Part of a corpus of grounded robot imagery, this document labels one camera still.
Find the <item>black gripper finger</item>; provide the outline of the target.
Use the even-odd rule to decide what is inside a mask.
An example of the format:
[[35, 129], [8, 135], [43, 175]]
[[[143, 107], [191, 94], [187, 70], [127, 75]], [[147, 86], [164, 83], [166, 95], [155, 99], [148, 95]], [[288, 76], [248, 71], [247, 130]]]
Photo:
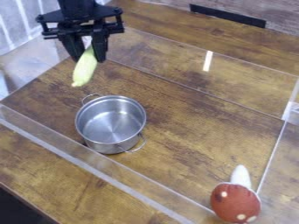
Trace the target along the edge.
[[75, 61], [79, 61], [82, 54], [86, 51], [82, 37], [78, 34], [62, 34], [59, 40]]
[[91, 44], [98, 62], [103, 63], [107, 59], [108, 51], [108, 32], [106, 29], [99, 28], [94, 30]]

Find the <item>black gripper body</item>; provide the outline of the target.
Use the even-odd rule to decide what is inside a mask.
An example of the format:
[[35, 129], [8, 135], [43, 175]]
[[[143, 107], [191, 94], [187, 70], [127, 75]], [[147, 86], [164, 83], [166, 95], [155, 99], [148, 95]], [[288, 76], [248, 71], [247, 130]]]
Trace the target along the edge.
[[58, 39], [62, 34], [92, 36], [95, 29], [107, 30], [108, 36], [124, 32], [119, 7], [99, 3], [60, 3], [60, 8], [36, 17], [46, 39]]

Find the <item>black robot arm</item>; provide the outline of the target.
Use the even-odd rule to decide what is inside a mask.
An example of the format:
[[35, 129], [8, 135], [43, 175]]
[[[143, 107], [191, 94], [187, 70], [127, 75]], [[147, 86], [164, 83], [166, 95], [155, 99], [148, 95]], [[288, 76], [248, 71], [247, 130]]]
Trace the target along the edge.
[[126, 31], [119, 7], [96, 0], [58, 0], [60, 8], [36, 17], [46, 39], [58, 39], [75, 61], [86, 51], [83, 37], [91, 37], [98, 62], [107, 59], [108, 37]]

